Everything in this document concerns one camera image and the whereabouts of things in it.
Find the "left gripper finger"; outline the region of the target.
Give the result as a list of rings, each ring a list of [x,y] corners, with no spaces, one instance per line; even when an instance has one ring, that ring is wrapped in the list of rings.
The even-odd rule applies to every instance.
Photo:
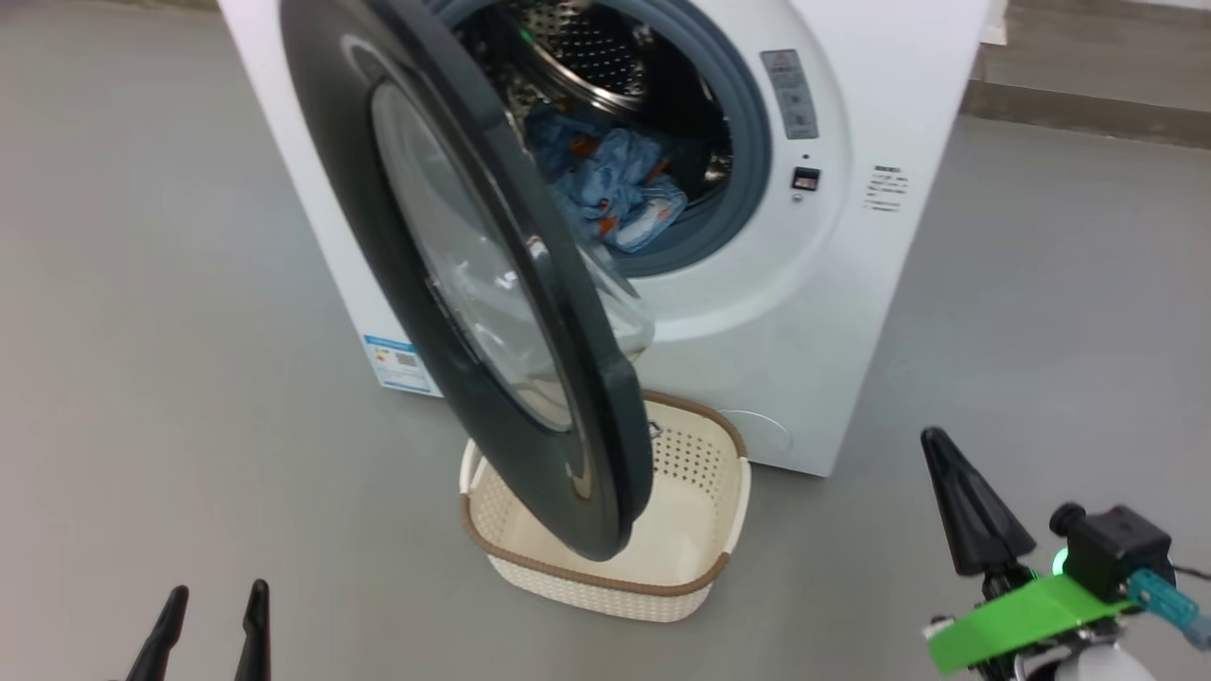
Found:
[[[157,620],[148,634],[139,654],[127,673],[127,681],[163,681],[166,679],[170,652],[179,641],[189,601],[186,585],[177,585],[170,590]]]
[[[256,579],[251,586],[242,620],[245,643],[239,656],[235,681],[272,680],[270,647],[270,586]]]

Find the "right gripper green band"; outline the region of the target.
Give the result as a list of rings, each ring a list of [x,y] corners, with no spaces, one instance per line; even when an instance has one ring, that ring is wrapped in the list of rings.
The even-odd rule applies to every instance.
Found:
[[[1041,576],[1018,560],[1037,548],[939,427],[922,431],[939,517],[955,574],[983,577],[983,602],[925,629],[936,673],[982,680],[1133,680],[1136,659],[1119,643],[1130,562],[1064,562]]]

